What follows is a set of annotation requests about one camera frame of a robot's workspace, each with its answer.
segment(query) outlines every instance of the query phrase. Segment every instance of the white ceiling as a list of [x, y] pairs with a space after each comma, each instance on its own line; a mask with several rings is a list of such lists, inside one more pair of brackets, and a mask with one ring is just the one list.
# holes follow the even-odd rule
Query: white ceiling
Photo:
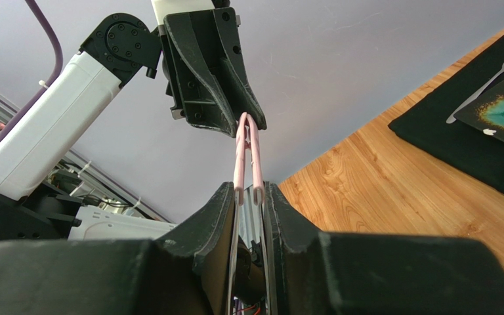
[[[39, 0], [66, 61], [105, 17], [150, 28], [148, 0]], [[504, 0], [233, 0], [250, 84], [266, 114], [264, 178], [280, 182], [504, 27]], [[0, 0], [0, 93], [22, 106], [53, 68], [27, 5]], [[174, 121], [166, 80], [138, 75], [75, 149], [181, 222], [232, 180], [234, 141]]]

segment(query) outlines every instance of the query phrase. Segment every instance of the red wire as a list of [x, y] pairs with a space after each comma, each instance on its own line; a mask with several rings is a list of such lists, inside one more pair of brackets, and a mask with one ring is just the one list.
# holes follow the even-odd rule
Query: red wire
[[239, 313], [239, 312], [244, 312], [245, 310], [251, 310], [252, 308], [255, 308], [255, 307], [256, 307], [256, 305], [252, 305], [252, 306], [250, 306], [250, 307], [248, 307], [248, 308], [244, 308], [244, 309], [241, 309], [241, 310], [237, 310], [237, 311], [236, 311], [236, 312], [234, 312], [233, 314], [237, 314], [237, 313]]

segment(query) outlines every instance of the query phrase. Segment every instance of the pink object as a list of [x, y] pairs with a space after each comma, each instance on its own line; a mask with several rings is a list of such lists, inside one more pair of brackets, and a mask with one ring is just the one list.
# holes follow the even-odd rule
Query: pink object
[[252, 180], [254, 189], [254, 204], [264, 202], [264, 179], [260, 160], [260, 140], [258, 126], [248, 113], [242, 113], [236, 131], [236, 163], [234, 166], [234, 191], [238, 205], [244, 203], [244, 176], [246, 149], [252, 152]]

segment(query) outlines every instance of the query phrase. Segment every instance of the black placemat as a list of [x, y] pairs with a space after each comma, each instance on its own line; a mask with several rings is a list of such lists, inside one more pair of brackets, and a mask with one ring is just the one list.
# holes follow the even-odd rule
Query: black placemat
[[[501, 69], [504, 36], [389, 127], [400, 138], [504, 194], [504, 142], [446, 118]], [[504, 79], [499, 77], [492, 85]]]

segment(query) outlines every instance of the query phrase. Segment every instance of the wood grain surface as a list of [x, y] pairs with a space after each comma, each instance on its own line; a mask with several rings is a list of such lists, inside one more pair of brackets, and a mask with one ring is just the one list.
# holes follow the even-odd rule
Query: wood grain surface
[[476, 238], [504, 267], [504, 195], [387, 127], [503, 34], [281, 183], [291, 204], [323, 230]]

